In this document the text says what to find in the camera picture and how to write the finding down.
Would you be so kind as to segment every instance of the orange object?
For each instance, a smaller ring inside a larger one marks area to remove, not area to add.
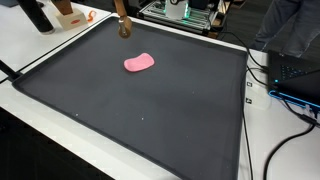
[[[88,14],[88,17],[89,17],[89,18],[88,18],[88,22],[93,21],[93,18],[96,16],[96,14],[97,14],[97,13],[96,13],[95,11],[93,11],[93,10],[90,11],[89,14]]]

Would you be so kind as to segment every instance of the blue light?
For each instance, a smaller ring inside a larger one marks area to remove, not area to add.
[[[275,95],[271,94],[271,93],[274,93],[274,92],[276,92],[276,91],[275,91],[275,90],[270,91],[270,92],[269,92],[269,95],[270,95],[271,97],[274,97],[274,98],[277,98],[277,99],[281,99],[280,97],[278,97],[278,96],[275,96]],[[313,104],[313,103],[311,103],[311,102],[304,101],[304,100],[302,100],[302,99],[295,98],[295,97],[290,96],[290,95],[287,95],[287,94],[283,94],[283,93],[279,93],[279,94],[281,94],[281,95],[283,95],[283,96],[286,96],[286,97],[289,97],[289,98],[292,98],[292,99],[294,99],[294,100],[300,101],[301,103],[309,104],[309,105],[311,105],[311,106],[314,106],[314,107],[320,108],[320,106],[319,106],[319,105]],[[287,102],[289,102],[289,103],[291,103],[291,104],[295,104],[295,105],[297,105],[297,106],[300,106],[300,107],[305,108],[305,106],[304,106],[304,105],[301,105],[301,104],[298,104],[298,103],[295,103],[295,102],[292,102],[292,101],[289,101],[289,100],[286,100],[286,101],[287,101]]]

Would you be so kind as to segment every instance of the pink object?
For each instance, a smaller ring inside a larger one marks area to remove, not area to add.
[[[147,69],[154,65],[153,58],[147,54],[142,53],[140,56],[124,61],[124,67],[130,72],[137,72]]]

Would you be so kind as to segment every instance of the bottle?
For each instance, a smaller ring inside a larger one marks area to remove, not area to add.
[[[27,14],[32,23],[41,34],[47,35],[54,32],[54,28],[44,14],[36,0],[17,0],[22,10]]]

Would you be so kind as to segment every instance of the table surface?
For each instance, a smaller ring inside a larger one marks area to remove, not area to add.
[[[64,31],[54,16],[58,10],[49,1],[40,1],[45,4],[42,10],[55,28],[53,34],[41,35],[20,6],[8,8],[0,5],[0,60],[8,64],[15,71],[20,70],[111,14],[107,11],[72,3],[72,7],[78,8],[86,17],[91,10],[96,11],[97,14],[88,25]],[[0,81],[6,77],[6,74],[0,72]]]
[[[230,48],[245,50],[236,45],[142,20],[133,18],[133,21]],[[22,72],[27,72],[75,39],[48,53]],[[266,54],[252,51],[252,55],[258,62],[265,63]],[[250,67],[254,66],[251,60],[248,61],[248,65]],[[265,79],[262,74],[257,73],[257,77]],[[247,82],[253,84],[252,87],[246,87],[246,97],[252,100],[252,104],[245,104],[245,115],[254,179],[262,179],[265,159],[273,147],[282,139],[304,131],[308,125],[287,111],[281,102],[269,97],[267,90],[257,84],[250,74],[247,75]],[[170,172],[116,144],[112,140],[21,94],[11,86],[9,81],[0,84],[0,94],[0,106],[2,108],[114,179],[179,179]],[[302,111],[299,107],[293,108],[297,111]],[[319,137],[320,131],[316,128],[310,134],[295,139],[281,148],[271,161],[268,179],[319,179],[320,153],[318,152],[320,152],[320,145],[317,143]],[[250,179],[244,131],[242,131],[241,137],[238,179]]]

